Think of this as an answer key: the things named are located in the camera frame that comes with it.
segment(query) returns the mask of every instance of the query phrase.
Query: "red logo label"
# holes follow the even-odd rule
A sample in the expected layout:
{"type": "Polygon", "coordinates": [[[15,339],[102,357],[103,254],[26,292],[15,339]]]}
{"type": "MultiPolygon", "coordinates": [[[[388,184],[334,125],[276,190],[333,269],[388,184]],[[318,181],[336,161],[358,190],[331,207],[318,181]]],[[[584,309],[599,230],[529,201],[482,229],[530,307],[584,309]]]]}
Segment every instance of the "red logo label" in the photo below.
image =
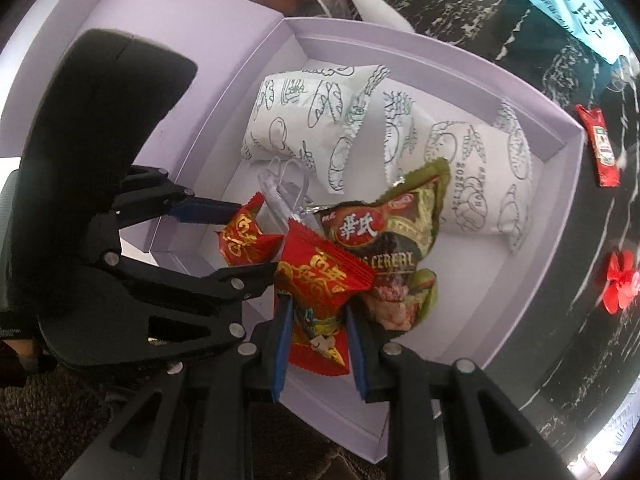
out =
{"type": "Polygon", "coordinates": [[[414,202],[414,196],[411,193],[400,195],[398,198],[389,201],[389,209],[404,209],[414,202]]]}
{"type": "Polygon", "coordinates": [[[378,236],[385,228],[385,217],[377,209],[364,207],[347,210],[338,218],[335,236],[345,246],[364,245],[378,236]]]}

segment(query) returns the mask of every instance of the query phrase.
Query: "red plastic flower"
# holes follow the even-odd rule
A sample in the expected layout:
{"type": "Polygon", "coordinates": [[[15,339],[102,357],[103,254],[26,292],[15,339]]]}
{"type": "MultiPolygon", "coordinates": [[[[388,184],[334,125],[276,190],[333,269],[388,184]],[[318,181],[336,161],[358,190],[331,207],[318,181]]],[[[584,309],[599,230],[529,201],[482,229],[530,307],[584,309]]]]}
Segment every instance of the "red plastic flower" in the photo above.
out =
{"type": "Polygon", "coordinates": [[[640,272],[634,269],[634,256],[631,251],[611,255],[607,280],[609,283],[602,301],[607,312],[615,314],[619,309],[627,308],[640,292],[640,272]]]}

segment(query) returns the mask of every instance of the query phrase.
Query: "person's hand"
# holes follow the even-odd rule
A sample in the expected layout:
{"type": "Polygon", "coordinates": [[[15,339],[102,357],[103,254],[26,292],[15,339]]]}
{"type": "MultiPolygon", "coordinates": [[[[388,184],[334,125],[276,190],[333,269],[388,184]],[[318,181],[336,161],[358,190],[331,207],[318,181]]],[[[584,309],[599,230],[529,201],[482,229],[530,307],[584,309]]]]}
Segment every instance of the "person's hand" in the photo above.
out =
{"type": "Polygon", "coordinates": [[[37,359],[40,355],[40,347],[34,339],[5,339],[4,342],[25,359],[37,359]]]}

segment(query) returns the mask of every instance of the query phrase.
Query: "red candy wrapper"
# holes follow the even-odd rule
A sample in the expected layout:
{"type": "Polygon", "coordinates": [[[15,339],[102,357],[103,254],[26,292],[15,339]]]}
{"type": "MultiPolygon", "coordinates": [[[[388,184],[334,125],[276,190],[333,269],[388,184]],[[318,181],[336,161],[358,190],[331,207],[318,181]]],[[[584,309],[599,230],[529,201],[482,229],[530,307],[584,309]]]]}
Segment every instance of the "red candy wrapper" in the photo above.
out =
{"type": "Polygon", "coordinates": [[[290,363],[321,375],[349,373],[342,306],[369,290],[374,275],[363,261],[289,220],[275,286],[296,302],[290,363]]]}
{"type": "Polygon", "coordinates": [[[625,310],[640,292],[640,272],[634,267],[631,251],[611,255],[607,281],[609,284],[602,297],[607,312],[615,314],[618,310],[625,310]]]}
{"type": "Polygon", "coordinates": [[[620,184],[620,170],[616,166],[616,157],[613,155],[607,125],[600,108],[587,110],[582,105],[576,105],[580,119],[589,133],[591,147],[596,155],[596,166],[598,167],[598,177],[600,186],[617,187],[620,184]]]}
{"type": "Polygon", "coordinates": [[[263,203],[262,193],[256,193],[218,233],[220,252],[228,265],[262,264],[278,253],[284,236],[264,234],[255,221],[263,203]]]}

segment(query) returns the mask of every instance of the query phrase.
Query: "metal screw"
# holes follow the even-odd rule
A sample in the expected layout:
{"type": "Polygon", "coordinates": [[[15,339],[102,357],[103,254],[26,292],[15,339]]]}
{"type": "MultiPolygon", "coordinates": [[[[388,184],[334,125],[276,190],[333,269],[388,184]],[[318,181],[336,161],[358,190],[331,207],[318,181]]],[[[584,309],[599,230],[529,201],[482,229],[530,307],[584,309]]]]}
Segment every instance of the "metal screw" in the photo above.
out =
{"type": "Polygon", "coordinates": [[[458,359],[456,361],[456,368],[463,374],[471,374],[476,370],[476,364],[469,359],[458,359]]]}
{"type": "Polygon", "coordinates": [[[111,251],[109,251],[108,253],[104,253],[103,259],[104,262],[111,267],[115,267],[120,263],[120,256],[118,256],[116,253],[112,253],[111,251]]]}
{"type": "Polygon", "coordinates": [[[390,341],[382,345],[382,351],[387,355],[396,356],[402,353],[402,347],[395,341],[390,341]]]}
{"type": "Polygon", "coordinates": [[[240,339],[241,337],[244,337],[244,334],[246,334],[246,330],[244,329],[244,326],[242,326],[239,323],[230,324],[229,332],[231,332],[231,335],[233,337],[237,337],[238,339],[240,339]]]}
{"type": "Polygon", "coordinates": [[[240,278],[231,278],[231,286],[235,290],[242,290],[244,288],[244,282],[240,278]]]}
{"type": "Polygon", "coordinates": [[[242,343],[238,345],[238,353],[240,355],[248,356],[253,355],[258,351],[258,347],[253,343],[242,343]]]}
{"type": "Polygon", "coordinates": [[[169,375],[177,375],[184,369],[184,365],[182,361],[178,361],[177,363],[169,363],[169,366],[166,369],[166,372],[169,375]]]}

